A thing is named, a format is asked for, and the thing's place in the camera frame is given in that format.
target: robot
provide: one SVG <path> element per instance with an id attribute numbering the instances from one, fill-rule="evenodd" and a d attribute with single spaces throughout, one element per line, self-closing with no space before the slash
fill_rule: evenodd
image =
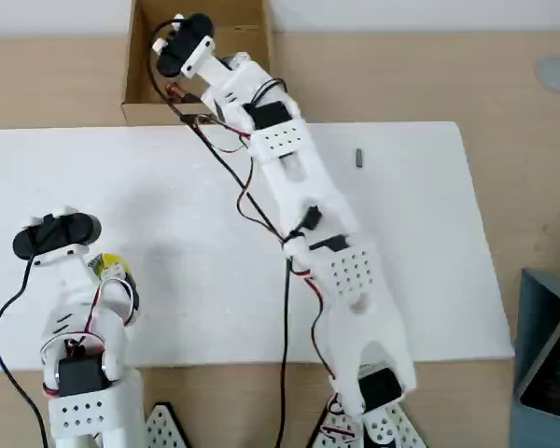
<path id="1" fill-rule="evenodd" d="M 212 115 L 193 123 L 208 119 L 248 139 L 278 204 L 276 236 L 323 302 L 315 336 L 335 394 L 310 446 L 424 447 L 398 405 L 416 377 L 379 248 L 332 183 L 286 83 L 245 53 L 217 59 L 203 14 L 177 15 L 158 30 L 164 26 L 173 29 L 152 42 L 158 72 L 171 83 L 202 78 Z M 139 292 L 120 257 L 88 262 L 100 229 L 95 217 L 69 210 L 39 219 L 13 244 L 20 258 L 53 269 L 63 287 L 40 350 L 52 437 L 57 448 L 166 446 L 151 436 L 168 422 L 179 435 L 169 446 L 185 446 L 168 408 L 157 407 L 145 425 L 141 376 L 124 361 L 141 320 Z"/>

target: wooden table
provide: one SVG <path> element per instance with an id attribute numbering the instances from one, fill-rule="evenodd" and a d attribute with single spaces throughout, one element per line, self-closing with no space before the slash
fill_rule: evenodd
<path id="1" fill-rule="evenodd" d="M 520 269 L 560 273 L 560 93 L 534 76 L 536 59 L 560 54 L 560 33 L 279 35 L 276 46 L 279 75 L 310 121 L 459 124 L 514 328 Z M 124 51 L 123 38 L 0 40 L 0 128 L 124 124 Z M 511 361 L 417 369 L 406 408 L 429 446 L 507 446 Z M 45 411 L 40 376 L 18 377 Z M 147 410 L 172 401 L 194 446 L 272 446 L 277 366 L 151 369 L 144 378 Z M 302 447 L 329 386 L 320 367 L 294 365 L 287 392 L 284 446 Z M 0 374 L 0 446 L 38 442 Z"/>

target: white foam board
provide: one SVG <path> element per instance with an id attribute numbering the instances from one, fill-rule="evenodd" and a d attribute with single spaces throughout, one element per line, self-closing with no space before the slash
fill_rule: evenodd
<path id="1" fill-rule="evenodd" d="M 513 355 L 510 332 L 453 123 L 313 124 L 337 186 L 382 248 L 386 277 L 418 361 Z M 215 144 L 235 137 L 207 128 Z M 355 148 L 364 168 L 355 166 Z M 227 160 L 246 175 L 245 153 Z M 264 179 L 253 194 L 277 216 Z M 234 208 L 239 188 L 183 127 L 0 131 L 0 306 L 19 288 L 11 249 L 30 216 L 71 205 L 97 216 L 92 253 L 128 260 L 148 317 L 135 365 L 278 361 L 284 260 L 279 246 Z M 58 285 L 34 269 L 0 330 L 7 364 L 39 368 L 39 336 Z M 315 361 L 317 301 L 295 279 L 291 361 Z"/>

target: wall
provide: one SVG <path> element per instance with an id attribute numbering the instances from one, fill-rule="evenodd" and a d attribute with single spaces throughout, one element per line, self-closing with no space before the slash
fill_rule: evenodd
<path id="1" fill-rule="evenodd" d="M 0 36 L 121 34 L 127 28 L 130 3 L 0 0 Z M 272 0 L 272 4 L 276 29 L 290 32 L 560 29 L 560 0 Z"/>

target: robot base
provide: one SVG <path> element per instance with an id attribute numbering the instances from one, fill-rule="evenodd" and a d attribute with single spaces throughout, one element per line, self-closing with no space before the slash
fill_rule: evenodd
<path id="1" fill-rule="evenodd" d="M 146 420 L 146 434 L 149 448 L 190 448 L 170 403 L 156 403 Z"/>
<path id="2" fill-rule="evenodd" d="M 363 420 L 355 422 L 338 403 L 328 406 L 307 448 L 427 448 L 396 403 L 366 413 Z"/>

